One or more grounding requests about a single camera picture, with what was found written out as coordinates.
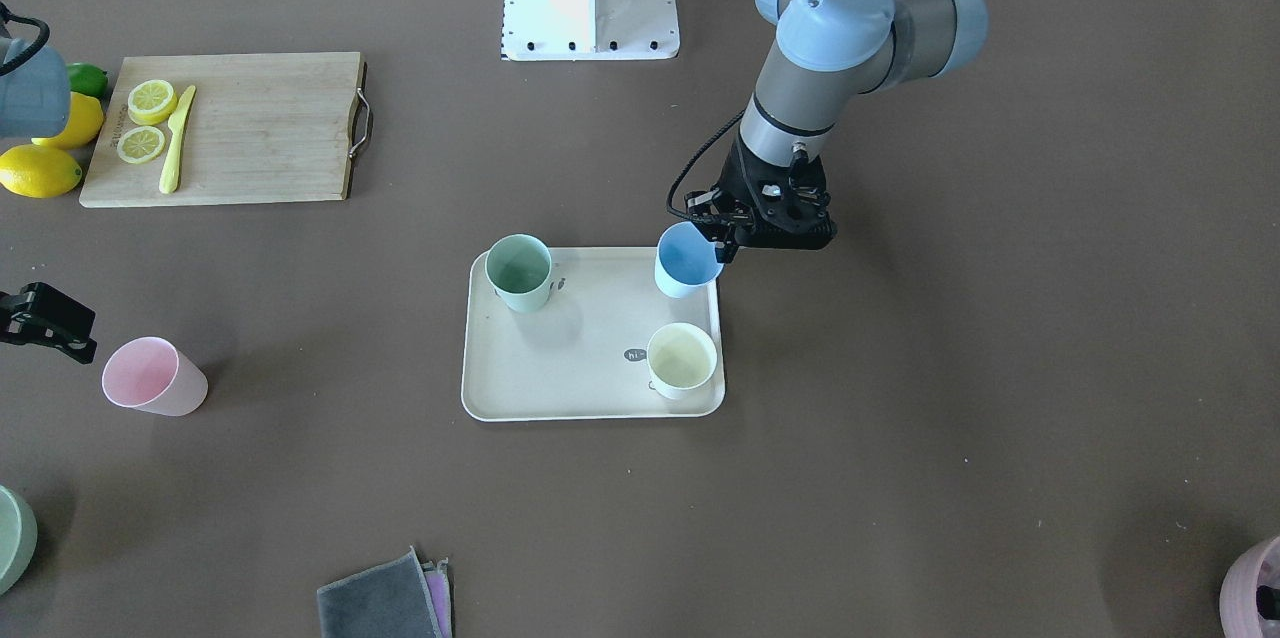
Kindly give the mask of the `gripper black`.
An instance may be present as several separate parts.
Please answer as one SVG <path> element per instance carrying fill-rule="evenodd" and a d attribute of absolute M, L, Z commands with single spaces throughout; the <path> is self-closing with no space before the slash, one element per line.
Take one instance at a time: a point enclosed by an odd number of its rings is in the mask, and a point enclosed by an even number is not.
<path fill-rule="evenodd" d="M 79 364 L 93 361 L 95 310 L 44 282 L 1 292 L 1 342 L 56 348 Z"/>
<path fill-rule="evenodd" d="M 820 250 L 837 233 L 820 159 L 804 142 L 783 147 L 778 167 L 737 137 L 719 179 L 686 193 L 686 219 L 731 264 L 739 249 Z"/>

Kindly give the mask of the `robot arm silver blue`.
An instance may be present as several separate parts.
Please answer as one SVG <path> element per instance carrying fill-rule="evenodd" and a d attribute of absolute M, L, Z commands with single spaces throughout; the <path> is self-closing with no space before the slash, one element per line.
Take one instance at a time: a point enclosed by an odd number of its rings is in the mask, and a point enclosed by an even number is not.
<path fill-rule="evenodd" d="M 49 24 L 1 5 L 3 137 L 60 132 L 70 117 L 70 86 L 61 55 L 49 45 Z M 3 342 L 55 348 L 79 364 L 93 361 L 96 314 L 55 287 L 33 282 L 1 293 Z"/>
<path fill-rule="evenodd" d="M 755 0 L 774 41 L 719 179 L 671 214 L 718 265 L 741 247 L 823 249 L 837 232 L 820 161 L 847 101 L 956 70 L 983 47 L 984 0 Z"/>

